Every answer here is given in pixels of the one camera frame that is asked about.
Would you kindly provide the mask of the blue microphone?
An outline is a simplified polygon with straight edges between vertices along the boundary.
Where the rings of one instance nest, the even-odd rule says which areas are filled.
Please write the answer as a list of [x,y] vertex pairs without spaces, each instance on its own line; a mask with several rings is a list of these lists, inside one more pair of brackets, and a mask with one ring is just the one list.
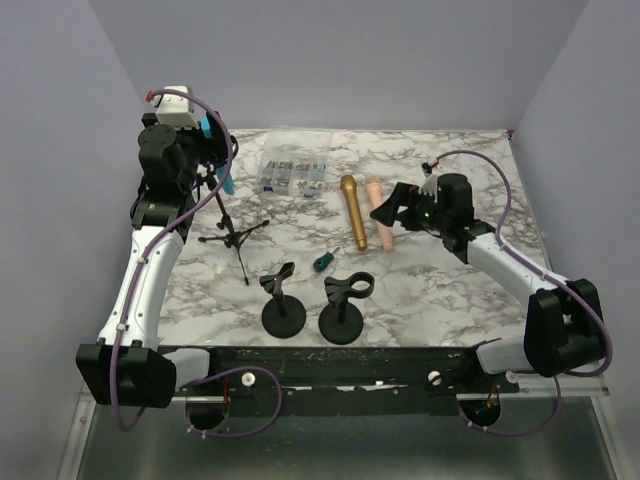
[[225,178],[224,182],[221,181],[227,168],[228,154],[223,132],[220,126],[211,120],[209,114],[201,119],[200,127],[204,138],[208,141],[208,144],[211,147],[212,160],[208,165],[213,169],[216,180],[222,185],[222,190],[227,195],[234,195],[235,185],[233,175],[229,174]]

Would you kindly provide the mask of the gold microphone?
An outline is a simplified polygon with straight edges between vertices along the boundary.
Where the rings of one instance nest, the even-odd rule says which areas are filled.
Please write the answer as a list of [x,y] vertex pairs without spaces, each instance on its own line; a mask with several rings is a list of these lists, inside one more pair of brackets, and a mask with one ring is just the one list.
[[352,175],[344,175],[340,180],[340,190],[345,198],[354,240],[359,251],[367,249],[367,237],[357,194],[357,184]]

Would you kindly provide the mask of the black tripod mic stand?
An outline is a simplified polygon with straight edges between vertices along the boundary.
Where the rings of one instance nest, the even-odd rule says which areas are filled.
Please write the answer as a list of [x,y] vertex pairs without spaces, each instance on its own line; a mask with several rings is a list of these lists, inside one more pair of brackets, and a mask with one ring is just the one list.
[[[220,182],[217,180],[216,173],[212,170],[212,167],[206,165],[205,171],[205,174],[198,173],[196,175],[195,189],[197,193],[197,200],[200,200],[201,188],[204,185],[207,185],[210,190],[212,190],[216,186],[220,186]],[[260,228],[267,227],[270,224],[270,220],[265,219],[264,221],[247,229],[237,230],[233,224],[231,216],[225,208],[225,205],[219,193],[216,194],[215,200],[221,212],[221,219],[216,223],[216,226],[219,230],[225,231],[225,234],[221,236],[200,236],[198,238],[198,241],[201,243],[220,241],[227,249],[234,249],[236,251],[237,258],[242,270],[244,283],[246,286],[248,286],[250,282],[241,257],[241,247],[254,231]]]

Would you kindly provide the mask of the black round-base mic stand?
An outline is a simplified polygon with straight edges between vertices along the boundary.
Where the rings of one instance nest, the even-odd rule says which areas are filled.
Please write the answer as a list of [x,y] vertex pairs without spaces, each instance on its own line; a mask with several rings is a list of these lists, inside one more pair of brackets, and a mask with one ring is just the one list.
[[374,287],[374,277],[363,271],[346,279],[324,279],[328,304],[322,309],[318,324],[325,340],[342,346],[358,339],[364,328],[364,319],[361,311],[350,300],[368,298]]

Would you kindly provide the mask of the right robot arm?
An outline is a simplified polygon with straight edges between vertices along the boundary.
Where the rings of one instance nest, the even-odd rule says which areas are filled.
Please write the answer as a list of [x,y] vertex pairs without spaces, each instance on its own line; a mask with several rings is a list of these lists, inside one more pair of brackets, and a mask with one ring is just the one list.
[[595,286],[570,281],[530,260],[518,261],[498,241],[493,226],[475,216],[473,191],[462,174],[435,175],[423,186],[399,182],[371,218],[387,227],[436,233],[446,250],[482,271],[525,308],[522,336],[489,341],[460,367],[460,379],[480,392],[498,373],[533,371],[553,377],[606,356],[606,341],[594,315]]

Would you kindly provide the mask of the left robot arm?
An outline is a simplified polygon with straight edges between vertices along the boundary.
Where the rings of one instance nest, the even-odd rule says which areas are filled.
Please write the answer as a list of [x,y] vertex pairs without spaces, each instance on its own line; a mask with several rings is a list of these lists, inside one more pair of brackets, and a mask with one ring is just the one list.
[[197,170],[222,169],[214,178],[220,185],[237,141],[213,120],[183,128],[154,118],[144,124],[129,261],[104,327],[95,342],[79,346],[76,365],[101,405],[164,408],[178,385],[178,367],[157,350],[160,310],[191,228]]

